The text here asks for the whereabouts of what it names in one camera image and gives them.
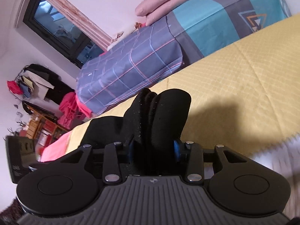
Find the dark framed window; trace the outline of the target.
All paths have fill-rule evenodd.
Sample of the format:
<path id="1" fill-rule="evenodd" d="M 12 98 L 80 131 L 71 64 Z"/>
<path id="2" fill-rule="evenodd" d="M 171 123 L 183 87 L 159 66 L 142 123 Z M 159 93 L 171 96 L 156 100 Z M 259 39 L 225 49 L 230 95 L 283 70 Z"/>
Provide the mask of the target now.
<path id="1" fill-rule="evenodd" d="M 23 22 L 79 68 L 104 52 L 47 0 L 29 0 Z"/>

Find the yellow patterned bed cover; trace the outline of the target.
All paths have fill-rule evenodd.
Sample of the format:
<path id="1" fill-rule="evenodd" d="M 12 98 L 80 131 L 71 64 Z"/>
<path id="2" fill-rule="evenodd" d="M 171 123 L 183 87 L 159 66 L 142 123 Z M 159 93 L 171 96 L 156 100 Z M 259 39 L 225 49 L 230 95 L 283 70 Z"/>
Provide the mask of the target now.
<path id="1" fill-rule="evenodd" d="M 152 87 L 191 95 L 184 141 L 243 155 L 299 135 L 299 15 L 270 25 Z"/>

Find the wooden shelf unit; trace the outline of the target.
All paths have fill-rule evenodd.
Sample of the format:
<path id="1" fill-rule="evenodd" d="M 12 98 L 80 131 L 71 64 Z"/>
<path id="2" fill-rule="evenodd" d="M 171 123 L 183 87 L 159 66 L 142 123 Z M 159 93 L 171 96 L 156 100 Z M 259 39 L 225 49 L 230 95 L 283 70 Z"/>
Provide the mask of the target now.
<path id="1" fill-rule="evenodd" d="M 68 132 L 57 123 L 58 118 L 54 113 L 25 100 L 22 101 L 22 107 L 30 116 L 25 136 L 35 144 L 47 147 Z"/>

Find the teal and grey bedsheet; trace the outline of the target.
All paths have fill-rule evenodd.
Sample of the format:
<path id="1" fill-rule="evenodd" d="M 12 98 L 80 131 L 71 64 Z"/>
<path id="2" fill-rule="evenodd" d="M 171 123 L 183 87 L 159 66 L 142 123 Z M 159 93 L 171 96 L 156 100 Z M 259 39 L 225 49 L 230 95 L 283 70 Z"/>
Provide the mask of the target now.
<path id="1" fill-rule="evenodd" d="M 285 0 L 188 0 L 166 20 L 186 67 L 290 16 Z"/>

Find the black pants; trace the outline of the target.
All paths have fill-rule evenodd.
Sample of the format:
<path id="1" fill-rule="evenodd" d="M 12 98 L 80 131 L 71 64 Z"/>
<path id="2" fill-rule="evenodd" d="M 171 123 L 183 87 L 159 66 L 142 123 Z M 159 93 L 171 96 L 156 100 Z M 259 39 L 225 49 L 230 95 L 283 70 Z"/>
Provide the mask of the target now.
<path id="1" fill-rule="evenodd" d="M 144 88 L 122 117 L 92 119 L 80 144 L 102 149 L 113 142 L 127 146 L 134 138 L 131 163 L 137 173 L 174 175 L 179 169 L 174 141 L 180 140 L 190 104 L 191 96 L 184 90 L 156 94 Z"/>

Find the blue plaid folded quilt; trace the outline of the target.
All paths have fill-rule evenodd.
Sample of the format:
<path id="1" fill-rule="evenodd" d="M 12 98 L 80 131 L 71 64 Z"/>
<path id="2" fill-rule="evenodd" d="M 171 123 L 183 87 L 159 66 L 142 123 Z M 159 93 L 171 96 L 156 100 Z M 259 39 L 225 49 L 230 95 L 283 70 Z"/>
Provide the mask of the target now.
<path id="1" fill-rule="evenodd" d="M 182 64 L 179 42 L 163 17 L 87 61 L 77 78 L 76 96 L 100 115 L 172 75 Z"/>

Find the pink bed sheet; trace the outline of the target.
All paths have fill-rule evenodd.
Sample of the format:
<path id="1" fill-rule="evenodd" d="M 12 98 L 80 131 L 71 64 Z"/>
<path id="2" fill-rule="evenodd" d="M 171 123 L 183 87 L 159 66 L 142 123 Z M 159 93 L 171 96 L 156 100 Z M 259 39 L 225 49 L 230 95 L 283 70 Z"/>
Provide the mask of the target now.
<path id="1" fill-rule="evenodd" d="M 40 162 L 54 161 L 66 153 L 71 132 L 63 134 L 58 140 L 47 146 L 41 155 Z"/>

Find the black electronic box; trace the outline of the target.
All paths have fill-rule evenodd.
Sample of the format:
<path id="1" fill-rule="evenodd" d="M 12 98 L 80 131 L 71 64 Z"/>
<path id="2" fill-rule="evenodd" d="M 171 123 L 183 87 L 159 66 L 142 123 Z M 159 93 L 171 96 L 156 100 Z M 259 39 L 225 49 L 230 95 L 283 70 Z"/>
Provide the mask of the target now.
<path id="1" fill-rule="evenodd" d="M 34 141 L 28 137 L 6 136 L 5 145 L 11 181 L 17 184 L 31 172 L 29 165 L 37 162 Z"/>

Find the lower pink pillow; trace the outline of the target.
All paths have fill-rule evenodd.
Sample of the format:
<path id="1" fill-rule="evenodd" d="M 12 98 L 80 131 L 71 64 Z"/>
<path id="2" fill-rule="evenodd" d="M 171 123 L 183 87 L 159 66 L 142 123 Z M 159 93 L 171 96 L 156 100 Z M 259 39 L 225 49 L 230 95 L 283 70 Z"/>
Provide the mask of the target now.
<path id="1" fill-rule="evenodd" d="M 168 0 L 146 16 L 146 26 L 152 25 L 163 16 L 188 0 Z"/>

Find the red cloth pile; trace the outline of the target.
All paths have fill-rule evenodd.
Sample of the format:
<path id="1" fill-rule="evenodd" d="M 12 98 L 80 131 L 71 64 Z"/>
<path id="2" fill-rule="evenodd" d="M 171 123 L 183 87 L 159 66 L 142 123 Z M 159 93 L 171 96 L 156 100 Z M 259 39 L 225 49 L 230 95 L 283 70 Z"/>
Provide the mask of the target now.
<path id="1" fill-rule="evenodd" d="M 57 123 L 70 130 L 75 125 L 76 120 L 83 121 L 86 117 L 92 116 L 92 111 L 80 102 L 75 92 L 67 93 L 59 105 L 62 115 Z"/>

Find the pink curtain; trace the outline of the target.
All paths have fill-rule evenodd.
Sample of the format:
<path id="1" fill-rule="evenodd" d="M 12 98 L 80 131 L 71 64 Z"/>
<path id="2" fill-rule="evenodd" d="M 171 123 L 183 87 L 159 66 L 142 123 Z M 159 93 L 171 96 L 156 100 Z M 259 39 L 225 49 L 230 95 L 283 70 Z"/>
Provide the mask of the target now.
<path id="1" fill-rule="evenodd" d="M 46 0 L 61 14 L 77 26 L 85 35 L 93 40 L 102 50 L 107 51 L 111 37 L 92 22 L 68 0 Z"/>

